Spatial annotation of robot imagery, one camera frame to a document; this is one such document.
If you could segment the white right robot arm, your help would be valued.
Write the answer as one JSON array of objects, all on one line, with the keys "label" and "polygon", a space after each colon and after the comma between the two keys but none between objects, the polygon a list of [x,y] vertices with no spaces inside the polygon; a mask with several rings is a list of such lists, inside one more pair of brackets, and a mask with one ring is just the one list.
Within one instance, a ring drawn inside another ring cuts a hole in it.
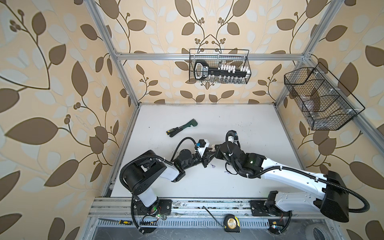
[{"label": "white right robot arm", "polygon": [[338,173],[306,172],[263,155],[245,153],[235,131],[227,132],[224,143],[214,149],[215,158],[228,163],[243,178],[272,180],[298,189],[298,193],[291,194],[271,192],[273,207],[282,212],[320,212],[331,220],[347,223],[350,213],[362,214],[370,209],[369,202],[348,189]]}]

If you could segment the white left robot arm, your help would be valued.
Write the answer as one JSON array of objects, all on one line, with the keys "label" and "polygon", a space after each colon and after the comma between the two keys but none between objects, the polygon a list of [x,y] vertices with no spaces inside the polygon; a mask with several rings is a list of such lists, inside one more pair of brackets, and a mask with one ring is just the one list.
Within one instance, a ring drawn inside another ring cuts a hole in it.
[{"label": "white left robot arm", "polygon": [[178,147],[186,140],[194,143],[194,153],[184,149],[178,156],[173,155],[168,161],[149,150],[122,167],[119,173],[120,183],[131,193],[135,201],[141,202],[148,209],[156,208],[159,205],[159,198],[152,190],[152,184],[158,178],[176,183],[186,175],[187,169],[197,165],[206,168],[210,164],[216,150],[210,147],[209,142],[207,140],[196,142],[186,137],[181,140]]}]

